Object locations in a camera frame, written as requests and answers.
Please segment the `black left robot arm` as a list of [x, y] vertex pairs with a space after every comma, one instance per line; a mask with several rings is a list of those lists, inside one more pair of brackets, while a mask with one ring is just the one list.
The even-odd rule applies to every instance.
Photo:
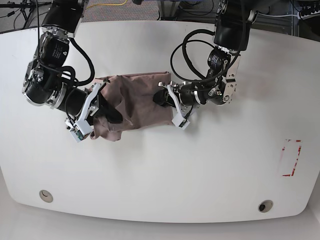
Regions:
[[[241, 59], [249, 42], [250, 30], [257, 18], [257, 11], [244, 0], [222, 0], [216, 13], [215, 30], [196, 29], [188, 33], [176, 48], [181, 49], [188, 68], [197, 76], [188, 79], [171, 68], [173, 74], [182, 83], [159, 83], [162, 90], [153, 96], [153, 101], [162, 107], [180, 110], [212, 102], [218, 106], [230, 103], [236, 91], [236, 74]], [[208, 71], [200, 73], [193, 65], [187, 45], [194, 41], [195, 35], [204, 34], [213, 37], [212, 51], [207, 58]]]

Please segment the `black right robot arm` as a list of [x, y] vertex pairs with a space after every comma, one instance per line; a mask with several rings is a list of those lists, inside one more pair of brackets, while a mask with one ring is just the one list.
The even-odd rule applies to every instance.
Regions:
[[[123, 122], [123, 116], [102, 95], [102, 87], [97, 93], [81, 90], [91, 84], [95, 68], [87, 53], [76, 43], [76, 30], [84, 16], [88, 1], [54, 0], [38, 28], [43, 33], [37, 36], [37, 48], [28, 64], [23, 81], [22, 94], [35, 106], [47, 105], [66, 114], [71, 127], [84, 113], [85, 120], [93, 125], [94, 118], [105, 117], [112, 124]], [[70, 45], [87, 61], [90, 75], [79, 81], [72, 66], [65, 65]]]

